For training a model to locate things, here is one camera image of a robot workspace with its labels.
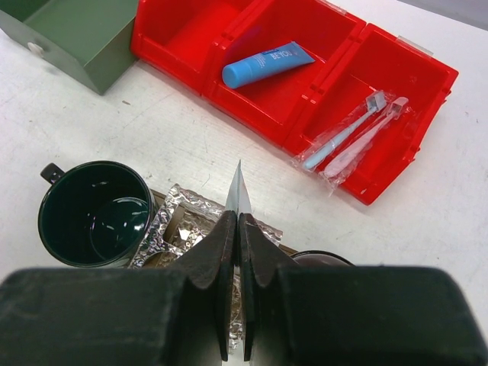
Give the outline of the white toothpaste tube orange cap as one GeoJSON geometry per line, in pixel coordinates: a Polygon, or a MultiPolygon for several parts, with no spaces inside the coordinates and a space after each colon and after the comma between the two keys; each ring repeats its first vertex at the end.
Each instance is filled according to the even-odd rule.
{"type": "Polygon", "coordinates": [[[225,209],[233,211],[237,217],[240,217],[240,214],[250,214],[252,212],[249,193],[242,175],[241,161],[238,162],[234,172],[226,197],[225,209]]]}

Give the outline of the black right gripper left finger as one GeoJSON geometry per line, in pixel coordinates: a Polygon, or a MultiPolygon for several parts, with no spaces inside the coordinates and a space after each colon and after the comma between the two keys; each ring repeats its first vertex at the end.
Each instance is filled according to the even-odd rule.
{"type": "Polygon", "coordinates": [[[164,268],[27,268],[1,285],[3,365],[220,365],[236,214],[164,268]]]}

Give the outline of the lilac mug black handle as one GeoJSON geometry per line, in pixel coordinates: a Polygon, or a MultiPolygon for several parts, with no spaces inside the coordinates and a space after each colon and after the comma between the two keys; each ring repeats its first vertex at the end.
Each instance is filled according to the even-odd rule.
{"type": "Polygon", "coordinates": [[[310,250],[294,253],[291,258],[302,266],[354,266],[340,255],[321,250],[310,250]]]}

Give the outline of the clear acrylic toothbrush holder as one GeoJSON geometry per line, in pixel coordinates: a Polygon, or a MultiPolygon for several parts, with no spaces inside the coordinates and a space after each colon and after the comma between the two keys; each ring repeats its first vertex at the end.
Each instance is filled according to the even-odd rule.
{"type": "MultiPolygon", "coordinates": [[[[196,192],[174,184],[167,194],[152,191],[158,211],[143,241],[127,265],[128,268],[164,268],[197,245],[213,229],[224,206],[196,192]]],[[[257,221],[265,237],[276,246],[281,244],[283,232],[257,221]]],[[[240,278],[233,276],[232,306],[229,327],[229,353],[242,343],[240,278]]]]}

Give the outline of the blue white toothpaste tube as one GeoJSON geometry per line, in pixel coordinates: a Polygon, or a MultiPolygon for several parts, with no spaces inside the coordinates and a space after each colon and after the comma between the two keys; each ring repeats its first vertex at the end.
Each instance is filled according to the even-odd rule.
{"type": "Polygon", "coordinates": [[[222,80],[228,88],[236,89],[314,62],[312,56],[292,41],[224,66],[222,80]]]}

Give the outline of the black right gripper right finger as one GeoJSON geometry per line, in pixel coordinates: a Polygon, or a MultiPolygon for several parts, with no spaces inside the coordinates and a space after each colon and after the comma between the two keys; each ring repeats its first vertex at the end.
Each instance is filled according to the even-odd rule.
{"type": "Polygon", "coordinates": [[[239,218],[244,359],[252,365],[485,365],[487,346],[445,271],[304,266],[239,218]]]}

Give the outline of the dark green mug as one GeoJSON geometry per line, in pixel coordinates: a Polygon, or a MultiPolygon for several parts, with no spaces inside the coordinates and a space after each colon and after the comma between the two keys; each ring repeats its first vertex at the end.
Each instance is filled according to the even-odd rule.
{"type": "Polygon", "coordinates": [[[127,266],[157,212],[142,177],[112,161],[86,162],[66,172],[50,163],[40,175],[50,183],[37,219],[45,249],[73,267],[127,266]]]}

